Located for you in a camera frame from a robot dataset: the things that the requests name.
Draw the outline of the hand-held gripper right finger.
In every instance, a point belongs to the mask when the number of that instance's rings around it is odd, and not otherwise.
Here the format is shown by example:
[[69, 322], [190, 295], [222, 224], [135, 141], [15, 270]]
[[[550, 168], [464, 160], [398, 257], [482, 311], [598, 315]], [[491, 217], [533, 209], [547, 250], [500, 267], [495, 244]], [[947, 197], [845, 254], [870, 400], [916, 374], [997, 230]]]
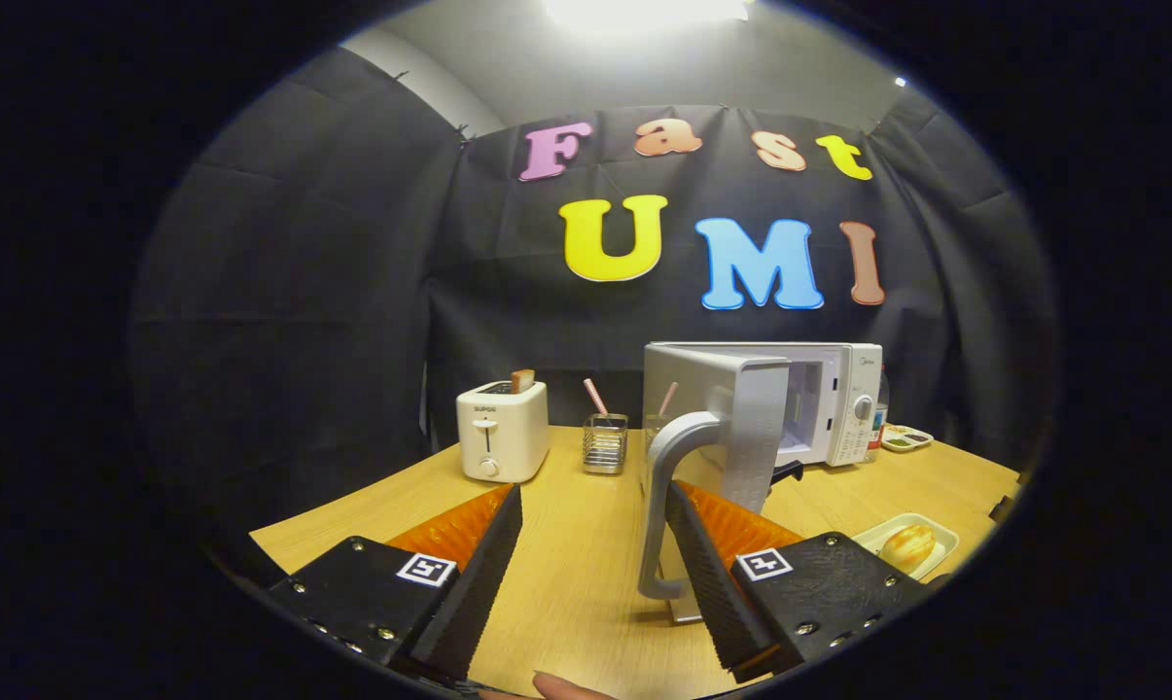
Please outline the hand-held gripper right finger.
[[839, 532], [800, 537], [675, 480], [665, 515], [723, 668], [740, 684], [856, 646], [931, 587]]

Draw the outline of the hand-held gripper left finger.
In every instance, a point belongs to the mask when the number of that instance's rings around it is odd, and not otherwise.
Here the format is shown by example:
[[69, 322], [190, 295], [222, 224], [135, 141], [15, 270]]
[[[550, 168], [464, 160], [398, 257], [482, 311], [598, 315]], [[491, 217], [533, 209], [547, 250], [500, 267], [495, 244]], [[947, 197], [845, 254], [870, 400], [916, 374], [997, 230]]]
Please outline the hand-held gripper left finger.
[[381, 668], [464, 682], [522, 524], [520, 487], [502, 484], [390, 541], [348, 536], [268, 594]]

